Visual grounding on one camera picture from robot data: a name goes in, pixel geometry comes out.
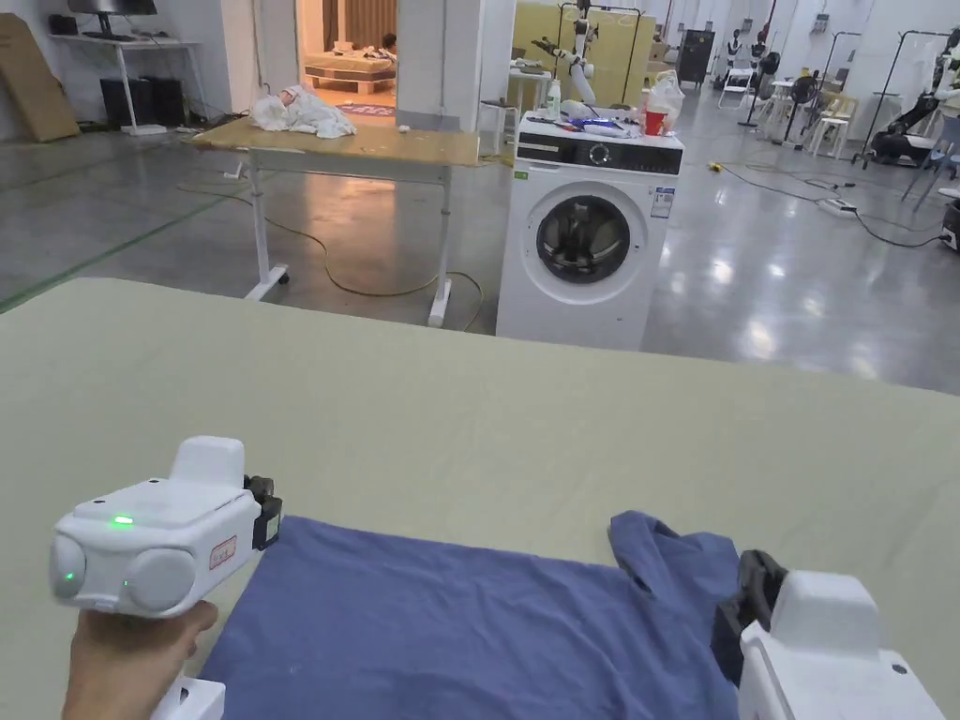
beige tablecloth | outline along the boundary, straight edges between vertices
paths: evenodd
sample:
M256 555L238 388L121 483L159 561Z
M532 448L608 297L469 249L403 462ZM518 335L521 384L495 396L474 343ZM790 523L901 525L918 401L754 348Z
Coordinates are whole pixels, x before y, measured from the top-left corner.
M855 574L960 713L956 397L118 280L0 316L0 353L4 718L60 707L74 613L49 598L52 525L201 433L241 439L287 512L348 527L612 564L608 520L633 508ZM218 588L224 615L251 570Z

red cup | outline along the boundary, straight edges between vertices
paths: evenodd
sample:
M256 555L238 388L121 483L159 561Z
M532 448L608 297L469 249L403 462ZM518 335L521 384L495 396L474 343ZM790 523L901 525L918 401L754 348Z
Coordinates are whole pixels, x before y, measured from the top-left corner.
M665 112L652 112L647 110L647 122L645 130L648 135L659 135L663 132L663 123L666 122Z

washing machine control panel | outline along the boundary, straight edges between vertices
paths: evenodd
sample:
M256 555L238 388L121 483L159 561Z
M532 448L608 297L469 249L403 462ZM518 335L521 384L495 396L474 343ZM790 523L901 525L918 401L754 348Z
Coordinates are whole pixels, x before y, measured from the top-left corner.
M586 165L607 170L679 175L684 151L653 145L631 145L597 138L556 137L521 132L516 156L529 160Z

black cable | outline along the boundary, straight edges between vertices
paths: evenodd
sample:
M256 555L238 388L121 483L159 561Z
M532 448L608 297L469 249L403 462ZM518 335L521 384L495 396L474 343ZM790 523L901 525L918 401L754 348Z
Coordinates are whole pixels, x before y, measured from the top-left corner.
M929 240L924 240L922 243L915 243L915 244L898 243L895 240L890 240L888 238L883 237L882 235L877 235L875 232L873 232L867 226L867 224L863 222L863 218L860 217L860 213L858 213L856 210L853 211L853 216L860 222L860 225L863 226L863 229L869 232L874 238L879 240L881 243L886 243L887 245L893 245L895 248L922 248L924 245L929 245L932 242L936 242L937 240L944 239L943 235L937 235L936 237L931 237Z
M762 188L762 189L764 189L764 190L770 190L770 191L772 191L772 192L779 193L780 195L784 195L784 196L786 196L786 197L788 197L788 198L795 198L796 200L804 200L804 201L807 201L808 203L815 203L815 204L816 204L816 203L820 203L820 202L822 202L822 201L824 201L824 200L831 200L831 199L833 199L833 198L831 198L831 197L825 197L825 198L808 198L808 197L806 197L806 196L804 196L804 195L798 195L798 194L796 194L796 193L791 193L791 192L789 192L789 191L787 191L787 190L781 190L781 189L779 189L778 187L770 187L769 185L764 185L764 184L761 184L761 183L759 183L759 182L754 182L753 180L748 180L747 178L744 178L742 175L739 175L739 174L735 173L733 170L731 170L731 169L730 169L729 167L727 167L726 165L723 166L723 169L724 169L725 171L727 171L728 173L730 173L731 175L733 175L733 176L734 176L735 178L737 178L738 180L741 180L741 181L743 181L743 182L746 182L748 185L752 185L753 187L759 187L759 188ZM826 188L826 187L822 187L822 186L820 186L820 185L815 185L815 184L813 184L813 180L807 181L807 180L803 180L803 179L801 179L801 178L796 178L796 177L793 176L792 173L790 173L789 171L786 171L786 170L766 170L766 171L759 171L759 172L779 172L779 173L782 173L782 174L784 174L784 175L788 175L788 176L790 176L790 177L793 177L794 180L801 180L801 181L803 181L803 182L805 182L805 183L807 183L807 184L812 185L813 187L820 187L820 188L823 189L823 190L828 190L829 192L832 192L832 193L833 193L833 197L834 197L834 198L839 198L839 197L840 197L839 189L834 189L833 187L831 187L831 188ZM874 231L866 224L866 222L864 222L863 218L860 217L860 213L857 212L856 210L854 210L854 211L852 212L852 214L853 214L853 216L857 219L857 221L860 223L860 225L863 227L863 229L865 229L865 230L871 235L871 237L874 237L876 240L879 240L879 241L882 242L882 243L886 243L887 245L893 245L893 246L898 247L898 248L922 248L924 245L929 245L930 243L932 243L932 242L934 242L934 241L936 241L936 240L941 240L941 239L943 239L943 236L942 236L942 235L937 235L936 237L931 237L929 240L924 240L922 243L916 243L916 244L899 243L899 242L897 242L896 240L890 240L889 238L885 238L885 237L883 237L882 235L879 235L879 234L877 234L876 232L874 232ZM890 225L896 226L896 227L898 227L898 228L909 229L911 232L922 232L922 231L923 231L923 230L919 230L919 229L907 228L906 226L903 226L903 225L901 225L901 224L899 224L899 223L895 223L895 222L893 222L893 221L891 221L891 220L885 220L885 219L882 219L882 218L875 218L875 219L880 220L881 222L888 223L888 224L890 224Z

power strip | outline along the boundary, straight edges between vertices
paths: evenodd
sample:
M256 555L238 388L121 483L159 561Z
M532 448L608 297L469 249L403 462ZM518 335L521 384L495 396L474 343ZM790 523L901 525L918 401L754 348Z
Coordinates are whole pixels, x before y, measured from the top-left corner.
M845 218L847 220L856 220L856 205L851 205L845 200L837 200L835 198L820 200L817 201L817 206L830 215L836 215L839 218Z

